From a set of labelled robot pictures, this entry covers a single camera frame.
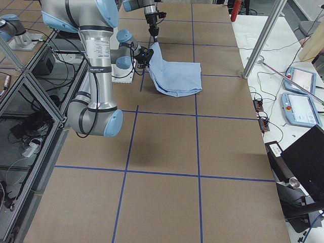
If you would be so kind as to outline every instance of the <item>tablet screen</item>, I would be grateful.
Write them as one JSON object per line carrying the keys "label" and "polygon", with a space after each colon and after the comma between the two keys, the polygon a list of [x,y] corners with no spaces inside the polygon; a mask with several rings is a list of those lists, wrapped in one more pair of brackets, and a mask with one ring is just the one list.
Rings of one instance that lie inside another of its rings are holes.
{"label": "tablet screen", "polygon": [[[295,82],[299,86],[303,87],[308,92],[311,92],[310,88],[311,88],[311,84],[312,84],[312,78],[313,78],[312,73],[305,72],[305,71],[302,71],[299,69],[294,69],[293,79],[292,79],[293,82]],[[299,89],[295,85],[292,85],[292,88],[297,89],[297,90]]]}
{"label": "tablet screen", "polygon": [[297,122],[317,124],[313,107],[308,97],[299,95],[288,95],[288,97]]}

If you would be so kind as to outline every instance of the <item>red object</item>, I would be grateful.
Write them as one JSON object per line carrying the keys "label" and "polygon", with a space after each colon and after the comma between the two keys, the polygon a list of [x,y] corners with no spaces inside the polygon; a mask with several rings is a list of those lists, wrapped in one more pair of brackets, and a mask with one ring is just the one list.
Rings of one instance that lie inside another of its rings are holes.
{"label": "red object", "polygon": [[241,4],[242,4],[242,0],[235,0],[234,8],[232,10],[232,15],[231,15],[232,22],[235,22],[237,14],[239,12],[239,8],[241,7]]}

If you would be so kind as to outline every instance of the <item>white desk surface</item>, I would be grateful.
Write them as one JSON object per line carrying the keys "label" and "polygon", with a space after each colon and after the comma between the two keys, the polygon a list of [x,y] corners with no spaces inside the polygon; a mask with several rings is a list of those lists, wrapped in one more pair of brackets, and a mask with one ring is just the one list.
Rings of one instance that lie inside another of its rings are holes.
{"label": "white desk surface", "polygon": [[[240,48],[240,56],[243,62],[243,66],[245,67],[248,61],[248,57],[251,55],[252,50],[245,50],[245,49],[252,49],[261,33],[261,30],[266,22],[267,17],[264,16],[244,16],[238,15],[235,22],[232,23],[237,45]],[[261,55],[265,58],[265,63],[272,66],[274,69],[278,71],[285,71],[288,66],[291,64],[296,52],[300,48],[300,44],[295,37],[293,31],[289,27],[287,21],[284,17],[279,17],[276,25],[274,26],[263,50],[272,50],[272,49],[280,49],[282,47],[288,46],[290,47],[283,48],[282,50],[274,50],[274,51],[262,51]],[[315,68],[310,62],[299,62],[294,63],[292,66],[299,67],[305,70],[309,70],[312,72],[316,72]],[[262,64],[256,64],[248,78],[249,86],[254,87],[256,92],[260,93],[264,98],[271,98],[274,97],[263,93],[260,90],[260,85],[258,83],[258,72],[268,72],[273,73],[270,69],[265,67]],[[278,92],[277,100],[274,102],[272,116],[270,121],[276,124],[278,127],[281,128],[283,131],[283,139],[280,142],[280,146],[283,150],[289,147],[292,143],[294,143],[298,138],[300,138],[303,134],[305,134],[309,128],[298,127],[298,126],[291,126],[288,124],[284,112],[282,110],[280,97],[281,94],[287,92],[283,88],[283,84],[281,84],[282,78],[277,75],[268,75],[268,74],[259,74],[261,80],[262,90],[266,91],[271,94],[276,94]],[[324,83],[317,74],[316,85],[324,87]],[[316,93],[319,98],[324,98],[324,90],[316,89]],[[321,106],[318,102],[314,102],[318,111],[324,111],[324,107]],[[263,108],[267,112],[268,115],[271,113],[271,106],[273,102],[270,100],[264,100]],[[320,114],[320,119],[324,124],[324,116]],[[270,132],[265,133],[264,135],[264,142],[271,142],[271,141],[279,141],[281,139],[281,132],[278,128],[270,126]],[[289,235],[291,238],[291,242],[297,242],[299,237],[302,237],[302,233],[296,233],[292,226],[287,223],[287,228],[289,231]],[[320,243],[323,242],[324,239],[324,227],[322,228],[314,228],[312,229],[310,235],[307,238],[307,243]]]}

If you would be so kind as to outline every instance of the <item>light blue cloth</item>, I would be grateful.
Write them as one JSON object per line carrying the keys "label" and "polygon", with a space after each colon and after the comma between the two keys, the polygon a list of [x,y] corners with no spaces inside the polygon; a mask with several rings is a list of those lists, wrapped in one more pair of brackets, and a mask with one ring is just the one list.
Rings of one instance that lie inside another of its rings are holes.
{"label": "light blue cloth", "polygon": [[200,63],[167,62],[163,60],[158,43],[151,47],[154,50],[148,71],[156,89],[174,97],[198,93],[201,88]]}

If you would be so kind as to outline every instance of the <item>tablet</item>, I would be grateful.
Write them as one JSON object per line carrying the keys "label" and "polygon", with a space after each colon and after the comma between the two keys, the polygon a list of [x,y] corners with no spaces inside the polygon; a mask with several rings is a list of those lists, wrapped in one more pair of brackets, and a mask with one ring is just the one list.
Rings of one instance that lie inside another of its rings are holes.
{"label": "tablet", "polygon": [[291,125],[311,128],[322,126],[313,100],[308,95],[283,93],[282,108]]}
{"label": "tablet", "polygon": [[[295,67],[290,67],[286,72],[286,76],[291,76],[291,80],[303,87],[308,92],[315,94],[316,86],[316,73],[302,70]],[[300,94],[305,94],[304,91],[300,90],[297,86],[293,85],[287,80],[283,81],[286,90],[293,91]]]}

